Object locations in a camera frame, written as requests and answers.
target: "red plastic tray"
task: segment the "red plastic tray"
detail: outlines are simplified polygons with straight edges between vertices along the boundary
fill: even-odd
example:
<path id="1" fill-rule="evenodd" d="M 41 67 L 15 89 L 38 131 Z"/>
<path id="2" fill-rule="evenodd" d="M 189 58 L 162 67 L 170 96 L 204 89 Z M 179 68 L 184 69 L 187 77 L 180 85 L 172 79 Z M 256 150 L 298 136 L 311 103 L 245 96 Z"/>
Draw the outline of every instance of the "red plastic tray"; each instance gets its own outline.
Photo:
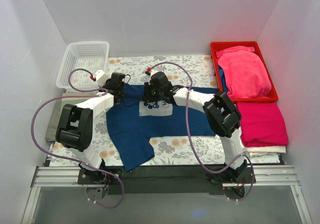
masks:
<path id="1" fill-rule="evenodd" d="M 254 47 L 254 50 L 255 50 L 254 53 L 260 57 L 263 65 L 265 67 L 266 73 L 268 74 L 268 77 L 269 77 L 269 80 L 271 83 L 271 91 L 267 97 L 231 98 L 231 100 L 234 103 L 237 103 L 237 102 L 247 102 L 247 103 L 273 103 L 273 102 L 276 102 L 278 100 L 278 94 L 277 94 L 275 86 L 271 80 L 268 68 L 267 68 L 265 60 L 261 54 L 258 43 L 255 41 L 211 42 L 210 47 L 211 47 L 211 53 L 212 53 L 212 61 L 213 61 L 213 66 L 214 66 L 214 70 L 216 73 L 216 79 L 217 79 L 219 91 L 223 91 L 223 87 L 222 87 L 222 82 L 221 82 L 219 70 L 218 70 L 217 52 L 222 51 L 226 48 L 231 48 L 231 47 L 235 47 L 235 46 Z"/>

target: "white wall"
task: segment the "white wall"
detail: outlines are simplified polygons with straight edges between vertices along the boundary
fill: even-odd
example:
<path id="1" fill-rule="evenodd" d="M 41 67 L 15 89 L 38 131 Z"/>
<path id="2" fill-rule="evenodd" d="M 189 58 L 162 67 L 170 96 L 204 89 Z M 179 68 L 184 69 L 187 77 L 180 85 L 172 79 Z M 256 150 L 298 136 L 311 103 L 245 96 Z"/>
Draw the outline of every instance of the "white wall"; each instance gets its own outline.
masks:
<path id="1" fill-rule="evenodd" d="M 278 0 L 43 1 L 67 44 L 108 41 L 110 56 L 150 56 L 256 40 Z"/>
<path id="2" fill-rule="evenodd" d="M 31 119 L 61 93 L 55 80 L 66 44 L 42 0 L 0 0 L 0 18 L 0 223 L 17 224 L 45 160 L 31 140 Z M 37 120 L 42 146 L 52 108 Z"/>
<path id="3" fill-rule="evenodd" d="M 279 95 L 294 164 L 313 223 L 320 222 L 320 0 L 279 0 L 258 44 Z"/>

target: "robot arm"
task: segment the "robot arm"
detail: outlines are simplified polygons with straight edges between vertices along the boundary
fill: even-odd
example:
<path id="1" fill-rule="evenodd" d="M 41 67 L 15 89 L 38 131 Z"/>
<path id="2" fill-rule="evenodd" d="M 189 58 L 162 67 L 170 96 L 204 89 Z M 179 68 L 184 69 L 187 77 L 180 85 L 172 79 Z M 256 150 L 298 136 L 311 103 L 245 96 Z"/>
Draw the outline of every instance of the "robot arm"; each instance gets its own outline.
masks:
<path id="1" fill-rule="evenodd" d="M 144 83 L 143 101 L 164 100 L 176 106 L 186 106 L 188 89 L 168 81 L 167 76 L 157 70 L 151 70 L 149 82 Z M 219 135 L 223 146 L 225 165 L 237 155 L 242 154 L 240 136 L 241 114 L 225 92 L 205 94 L 189 91 L 189 108 L 205 113 L 211 129 Z M 227 175 L 231 180 L 239 180 L 247 167 L 243 156 L 230 165 Z"/>
<path id="2" fill-rule="evenodd" d="M 110 79 L 98 70 L 95 81 L 108 93 L 99 92 L 99 97 L 90 98 L 82 103 L 66 104 L 62 108 L 55 139 L 65 148 L 69 148 L 78 160 L 95 168 L 104 170 L 106 165 L 91 145 L 93 135 L 93 119 L 102 112 L 107 112 L 114 105 L 119 104 L 124 96 L 125 74 L 114 72 Z M 91 179 L 97 183 L 104 175 L 87 167 L 79 165 Z"/>

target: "pink towel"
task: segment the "pink towel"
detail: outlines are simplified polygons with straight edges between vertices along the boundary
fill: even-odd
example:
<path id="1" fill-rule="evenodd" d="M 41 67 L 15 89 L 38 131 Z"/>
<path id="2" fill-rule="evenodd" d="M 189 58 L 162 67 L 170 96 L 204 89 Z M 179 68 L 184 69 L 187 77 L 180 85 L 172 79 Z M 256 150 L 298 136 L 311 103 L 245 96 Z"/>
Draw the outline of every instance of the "pink towel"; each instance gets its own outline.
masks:
<path id="1" fill-rule="evenodd" d="M 236 104 L 242 115 L 241 140 L 245 147 L 287 146 L 285 121 L 275 102 Z"/>
<path id="2" fill-rule="evenodd" d="M 218 51 L 230 98 L 264 98 L 271 91 L 266 68 L 254 47 L 234 46 Z"/>

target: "white plastic basket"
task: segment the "white plastic basket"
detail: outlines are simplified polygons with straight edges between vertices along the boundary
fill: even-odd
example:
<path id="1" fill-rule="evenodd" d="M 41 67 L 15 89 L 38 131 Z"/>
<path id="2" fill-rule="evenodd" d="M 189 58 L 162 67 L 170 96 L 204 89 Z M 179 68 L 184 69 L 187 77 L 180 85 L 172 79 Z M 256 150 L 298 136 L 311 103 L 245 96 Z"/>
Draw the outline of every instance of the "white plastic basket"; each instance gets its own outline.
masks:
<path id="1" fill-rule="evenodd" d="M 56 86 L 69 92 L 76 92 L 68 83 L 69 74 L 77 68 L 84 68 L 94 73 L 98 69 L 104 72 L 107 69 L 109 43 L 106 41 L 81 41 L 69 44 L 66 47 Z M 97 88 L 96 82 L 90 79 L 85 71 L 76 71 L 71 77 L 71 83 L 78 89 L 90 90 Z"/>

